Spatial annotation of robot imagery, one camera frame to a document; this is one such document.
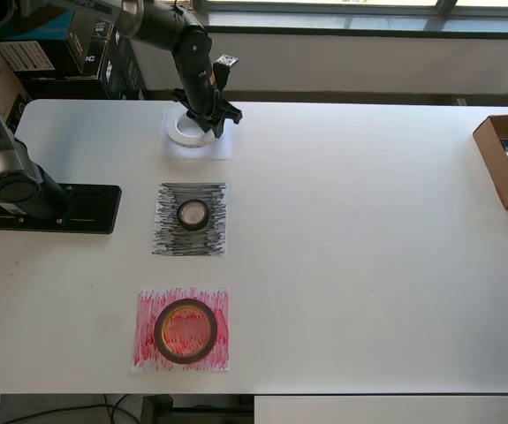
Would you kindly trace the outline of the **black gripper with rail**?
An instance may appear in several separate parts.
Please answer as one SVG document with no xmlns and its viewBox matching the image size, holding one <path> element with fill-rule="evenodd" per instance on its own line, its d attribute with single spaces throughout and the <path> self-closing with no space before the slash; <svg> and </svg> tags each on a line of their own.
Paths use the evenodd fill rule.
<svg viewBox="0 0 508 424">
<path fill-rule="evenodd" d="M 238 125 L 242 119 L 242 111 L 225 100 L 217 89 L 214 91 L 214 109 L 210 114 L 193 111 L 182 88 L 174 89 L 171 97 L 174 102 L 178 102 L 186 108 L 186 117 L 194 121 L 202 131 L 212 131 L 216 139 L 222 137 L 224 123 L 227 119 L 230 119 L 235 125 Z"/>
</svg>

